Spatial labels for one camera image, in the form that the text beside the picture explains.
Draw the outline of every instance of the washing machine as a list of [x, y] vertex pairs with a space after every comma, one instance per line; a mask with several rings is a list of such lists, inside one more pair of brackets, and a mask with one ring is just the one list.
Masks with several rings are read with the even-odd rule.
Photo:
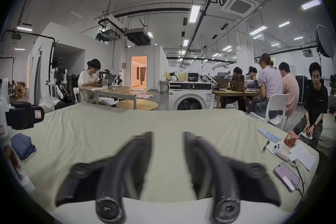
[[169, 110], [210, 109], [212, 84], [205, 82], [170, 81]]

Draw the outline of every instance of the washing machine door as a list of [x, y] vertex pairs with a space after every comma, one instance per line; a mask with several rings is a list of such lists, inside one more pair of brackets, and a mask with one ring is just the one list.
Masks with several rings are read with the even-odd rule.
[[174, 103], [174, 110], [206, 109], [204, 99], [197, 94], [184, 94]]

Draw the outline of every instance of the pen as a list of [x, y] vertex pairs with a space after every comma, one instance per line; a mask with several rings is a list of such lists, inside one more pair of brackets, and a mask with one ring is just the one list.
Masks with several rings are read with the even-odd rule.
[[264, 146], [264, 148], [261, 151], [262, 153], [265, 151], [265, 149], [266, 149], [266, 147], [268, 146], [269, 143], [270, 143], [270, 141], [268, 140], [267, 143], [266, 143], [266, 145]]

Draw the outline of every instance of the wooden table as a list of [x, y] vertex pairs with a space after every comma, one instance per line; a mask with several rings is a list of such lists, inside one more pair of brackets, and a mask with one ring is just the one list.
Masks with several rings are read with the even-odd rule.
[[103, 90], [101, 87], [95, 87], [95, 86], [87, 86], [87, 87], [81, 87], [81, 90], [89, 90], [95, 92], [95, 101], [96, 104], [98, 104], [98, 98], [99, 96], [104, 97], [111, 97], [111, 98], [120, 98], [125, 100], [132, 100], [133, 103], [133, 109], [137, 109], [137, 94], [140, 92], [145, 92], [149, 89], [141, 89], [141, 91], [134, 91], [132, 90], [134, 87], [108, 87], [107, 90]]
[[214, 95], [216, 95], [217, 98], [217, 105], [216, 108], [219, 108], [219, 104], [221, 103], [221, 96], [259, 96], [260, 92], [235, 92], [232, 90], [225, 90], [225, 92], [222, 91], [212, 91]]

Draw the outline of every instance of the blue folded cloth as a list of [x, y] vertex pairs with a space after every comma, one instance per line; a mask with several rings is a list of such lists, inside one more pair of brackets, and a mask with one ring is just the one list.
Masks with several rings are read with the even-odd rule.
[[10, 140], [20, 160], [28, 158], [31, 153], [36, 151], [36, 147], [32, 144], [31, 138], [22, 133], [14, 135]]

